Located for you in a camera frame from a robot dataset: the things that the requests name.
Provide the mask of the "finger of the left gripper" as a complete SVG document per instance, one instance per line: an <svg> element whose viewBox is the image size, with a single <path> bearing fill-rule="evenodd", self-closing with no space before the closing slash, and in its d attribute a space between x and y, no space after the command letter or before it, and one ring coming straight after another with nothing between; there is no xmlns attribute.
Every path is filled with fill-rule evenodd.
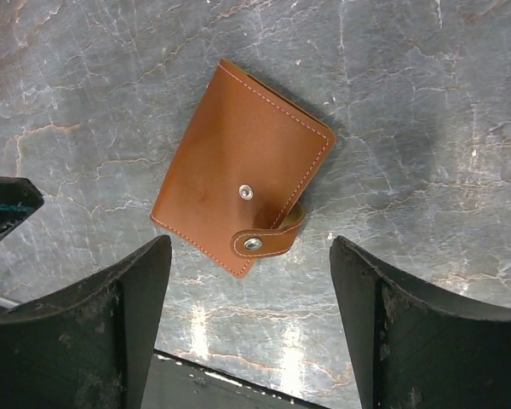
<svg viewBox="0 0 511 409"><path fill-rule="evenodd" d="M43 195L28 179L0 176L0 241L43 203Z"/></svg>

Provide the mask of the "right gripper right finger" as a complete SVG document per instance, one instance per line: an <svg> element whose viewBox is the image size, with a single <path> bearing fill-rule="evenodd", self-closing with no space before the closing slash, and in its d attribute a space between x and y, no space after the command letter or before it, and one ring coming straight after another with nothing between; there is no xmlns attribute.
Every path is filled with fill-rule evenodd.
<svg viewBox="0 0 511 409"><path fill-rule="evenodd" d="M511 308L458 295L344 237L330 274L364 408L511 408Z"/></svg>

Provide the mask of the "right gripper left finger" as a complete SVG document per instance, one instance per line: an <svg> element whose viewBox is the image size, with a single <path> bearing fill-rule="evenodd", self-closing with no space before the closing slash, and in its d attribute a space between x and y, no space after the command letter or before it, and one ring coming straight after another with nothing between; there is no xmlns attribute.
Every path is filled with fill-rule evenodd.
<svg viewBox="0 0 511 409"><path fill-rule="evenodd" d="M172 258L167 235L0 312L0 408L139 408Z"/></svg>

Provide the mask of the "brown leather card holder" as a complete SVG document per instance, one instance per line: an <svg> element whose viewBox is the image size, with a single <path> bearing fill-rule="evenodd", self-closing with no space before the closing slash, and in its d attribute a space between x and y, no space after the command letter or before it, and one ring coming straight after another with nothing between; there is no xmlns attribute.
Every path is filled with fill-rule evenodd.
<svg viewBox="0 0 511 409"><path fill-rule="evenodd" d="M286 253L305 217L300 197L335 143L333 131L229 60L181 139L152 221L231 275Z"/></svg>

